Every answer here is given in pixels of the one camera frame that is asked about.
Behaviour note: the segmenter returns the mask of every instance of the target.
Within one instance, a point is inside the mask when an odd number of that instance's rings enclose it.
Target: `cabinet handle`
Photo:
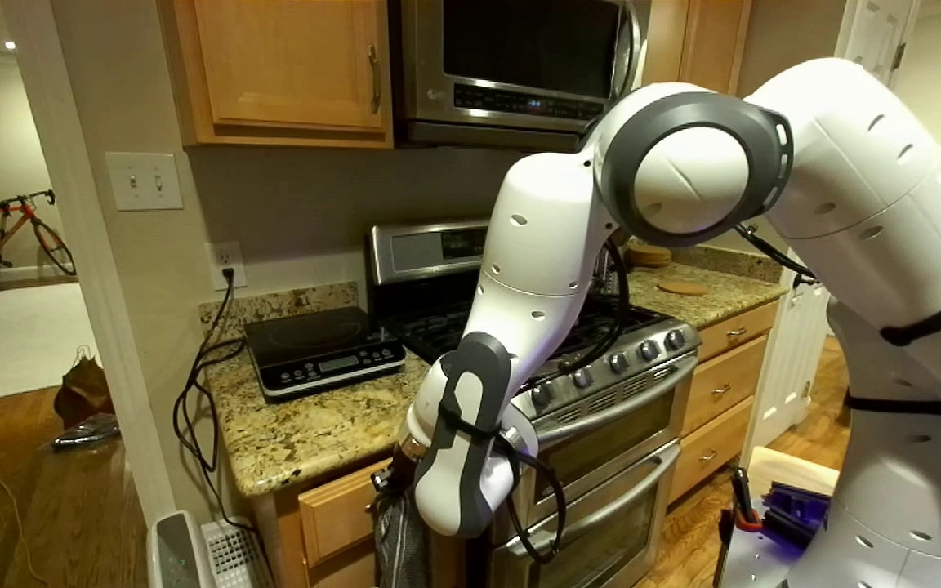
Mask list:
[[[380,102],[383,102],[376,44],[369,49],[369,82],[373,82],[369,111],[376,114],[376,111],[380,111]]]

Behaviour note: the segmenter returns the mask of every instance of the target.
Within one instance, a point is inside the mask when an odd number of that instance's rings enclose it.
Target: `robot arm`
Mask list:
[[[897,97],[838,57],[745,102],[649,84],[615,104],[582,154],[536,154],[506,172],[464,344],[430,364],[406,417],[428,444],[426,521],[477,535],[506,500],[514,465],[496,439],[536,454],[508,396],[568,332],[615,229],[697,246],[762,211],[862,330],[941,383],[941,154]]]

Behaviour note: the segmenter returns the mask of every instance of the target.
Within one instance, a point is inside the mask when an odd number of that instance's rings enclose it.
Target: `granite countertop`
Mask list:
[[[692,282],[702,284],[704,295],[665,295],[661,292],[661,282]],[[630,305],[672,314],[692,325],[716,322],[781,295],[775,282],[697,264],[638,266],[626,284]],[[243,330],[247,320],[352,305],[352,284],[234,301],[228,330]],[[208,384],[218,405],[223,444],[234,486],[246,497],[261,497],[288,486],[309,486],[324,477],[385,457],[403,433],[406,405],[426,380],[426,370],[428,364],[407,353],[406,364],[391,376],[292,402],[264,402],[247,353],[217,364]]]

